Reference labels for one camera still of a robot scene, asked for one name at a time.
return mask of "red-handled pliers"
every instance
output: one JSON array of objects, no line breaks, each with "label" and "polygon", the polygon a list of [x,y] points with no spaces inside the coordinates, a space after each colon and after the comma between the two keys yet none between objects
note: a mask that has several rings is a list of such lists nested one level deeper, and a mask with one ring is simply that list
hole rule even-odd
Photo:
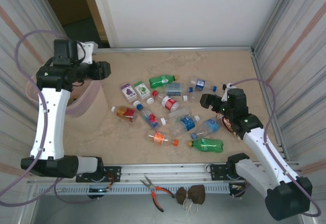
[{"label": "red-handled pliers", "polygon": [[173,193],[171,193],[170,191],[168,191],[166,188],[163,188],[163,187],[155,187],[153,185],[153,183],[145,176],[146,180],[148,181],[148,183],[144,182],[141,180],[141,182],[146,186],[148,187],[150,190],[151,190],[151,195],[153,197],[153,202],[154,202],[154,205],[157,207],[157,209],[160,211],[160,212],[164,212],[164,210],[162,209],[162,207],[158,204],[157,200],[156,200],[156,195],[155,195],[155,190],[158,190],[158,191],[164,191],[166,193],[168,193],[172,198],[175,198],[175,196],[173,195]]}]

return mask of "green soda bottle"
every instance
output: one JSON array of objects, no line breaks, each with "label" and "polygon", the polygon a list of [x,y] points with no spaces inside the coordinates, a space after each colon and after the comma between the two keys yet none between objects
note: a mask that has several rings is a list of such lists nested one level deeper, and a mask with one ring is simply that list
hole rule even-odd
[{"label": "green soda bottle", "polygon": [[149,79],[151,89],[162,87],[166,83],[172,83],[178,79],[177,75],[160,75]]},{"label": "green soda bottle", "polygon": [[196,141],[189,141],[188,146],[203,152],[223,152],[223,141],[219,139],[202,138]]}]

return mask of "beige tabletop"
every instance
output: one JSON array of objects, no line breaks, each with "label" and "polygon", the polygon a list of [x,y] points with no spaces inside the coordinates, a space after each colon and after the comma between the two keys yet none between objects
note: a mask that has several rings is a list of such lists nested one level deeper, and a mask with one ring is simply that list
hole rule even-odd
[{"label": "beige tabletop", "polygon": [[[225,162],[228,156],[242,152],[253,161],[257,160],[252,150],[225,128],[209,136],[223,140],[223,153],[200,152],[189,148],[187,144],[191,140],[191,132],[203,121],[215,117],[216,113],[202,108],[199,103],[183,102],[181,97],[174,98],[180,102],[180,106],[189,106],[193,115],[199,115],[201,121],[191,132],[177,137],[177,147],[160,146],[147,141],[145,135],[150,128],[143,118],[139,117],[131,123],[111,112],[112,106],[132,107],[120,91],[121,84],[142,80],[149,87],[148,79],[162,74],[178,75],[178,82],[186,84],[191,75],[210,80],[218,87],[218,95],[222,96],[223,83],[256,77],[248,51],[102,53],[94,56],[94,60],[107,61],[111,65],[111,75],[102,81],[109,111],[99,128],[92,133],[65,126],[66,155],[100,156],[105,164]],[[268,115],[258,82],[249,81],[237,87],[244,89],[249,112],[265,125]],[[145,104],[158,117],[168,113],[157,101],[153,105]],[[169,129],[161,127],[159,131],[169,132]],[[276,145],[272,129],[268,135]]]}]

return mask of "purple cable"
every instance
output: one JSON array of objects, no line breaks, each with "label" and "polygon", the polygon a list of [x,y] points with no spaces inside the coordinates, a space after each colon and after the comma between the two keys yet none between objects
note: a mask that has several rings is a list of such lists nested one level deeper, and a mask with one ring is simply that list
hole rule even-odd
[{"label": "purple cable", "polygon": [[[21,44],[23,43],[23,41],[30,35],[33,35],[33,34],[36,34],[36,33],[50,33],[50,34],[54,34],[58,37],[64,37],[64,38],[67,38],[66,36],[63,36],[62,34],[60,33],[56,33],[56,32],[53,32],[53,31],[48,31],[48,30],[35,30],[35,31],[31,31],[25,35],[23,35],[17,45],[16,45],[16,48],[15,48],[15,64],[16,64],[16,67],[18,69],[18,71],[20,71],[20,73],[22,73],[23,76],[25,76],[27,78],[27,80],[29,80],[29,82],[32,84],[32,86],[36,89],[41,101],[42,101],[42,106],[43,106],[43,110],[44,111],[47,111],[47,107],[46,107],[46,102],[45,102],[45,98],[43,96],[43,94],[41,93],[41,91],[39,90],[39,88],[37,87],[37,85],[35,84],[35,82],[33,81],[33,79],[25,72],[22,70],[22,68],[20,67],[20,64],[19,64],[19,60],[18,60],[18,50],[19,50],[19,47],[21,46]],[[47,113],[44,113],[44,128],[43,128],[43,133],[42,133],[42,137],[41,137],[41,142],[40,142],[40,149],[42,149],[44,147],[44,143],[45,143],[45,137],[46,137],[46,131],[47,131],[47,122],[48,122],[48,116],[47,116]],[[41,153],[42,153],[42,150],[40,150],[37,155],[35,156],[35,159],[33,160],[33,162],[31,163],[31,165],[26,169],[26,171],[21,175],[19,176],[15,181],[13,181],[9,186],[5,187],[3,190],[0,191],[0,197],[5,193],[7,192],[10,188],[12,188],[14,185],[16,185],[19,181],[21,181],[30,171],[31,169],[35,166],[37,160],[40,158],[41,156]],[[18,204],[7,204],[7,203],[4,203],[4,202],[1,202],[0,201],[0,205],[2,206],[6,206],[6,207],[17,207],[17,206],[22,206],[22,205],[26,205],[26,204],[29,204],[29,203],[32,203],[33,201],[36,201],[37,199],[39,199],[41,196],[45,195],[47,193],[46,191],[44,193],[42,193],[41,195],[37,196],[35,199],[33,200],[29,200],[29,201],[26,201],[24,203],[18,203]]]},{"label": "purple cable", "polygon": [[54,192],[55,192],[55,196],[61,200],[62,202],[68,204],[68,205],[80,205],[80,204],[86,204],[86,203],[90,203],[90,202],[93,202],[94,200],[96,199],[91,199],[91,200],[85,200],[85,201],[67,201],[67,200],[64,200],[63,198],[61,198],[59,195],[58,195],[58,192],[57,192],[57,189],[56,189],[56,185],[54,186]]},{"label": "purple cable", "polygon": [[302,215],[305,215],[305,216],[309,216],[309,217],[318,217],[321,215],[321,209],[320,207],[318,206],[318,204],[316,203],[316,201],[307,193],[307,191],[305,191],[303,189],[303,187],[300,186],[300,184],[298,184],[298,182],[290,175],[290,174],[287,174],[287,170],[285,167],[282,166],[282,164],[280,163],[280,161],[278,160],[278,158],[275,156],[275,154],[273,153],[273,151],[271,150],[270,146],[266,143],[267,142],[267,130],[268,130],[268,127],[273,119],[273,116],[275,114],[275,111],[276,111],[276,95],[275,95],[275,91],[273,89],[273,87],[265,80],[262,80],[262,79],[259,79],[259,78],[249,78],[249,79],[244,79],[244,80],[241,80],[241,81],[238,81],[236,83],[233,83],[232,86],[235,86],[237,84],[240,84],[240,83],[243,83],[243,82],[246,82],[246,81],[250,81],[250,80],[257,80],[257,81],[260,81],[264,84],[266,84],[270,90],[271,90],[271,93],[273,94],[273,111],[271,112],[271,115],[270,115],[270,118],[266,124],[266,127],[265,127],[265,131],[264,131],[264,142],[265,142],[265,146],[267,147],[267,150],[269,151],[269,153],[271,154],[271,156],[273,157],[273,159],[275,160],[275,162],[280,166],[280,168],[282,169],[282,171],[288,176],[288,178],[291,179],[291,181],[303,192],[303,194],[312,202],[312,204],[316,207],[317,209],[317,213],[316,214],[310,214],[310,213],[301,213]]}]

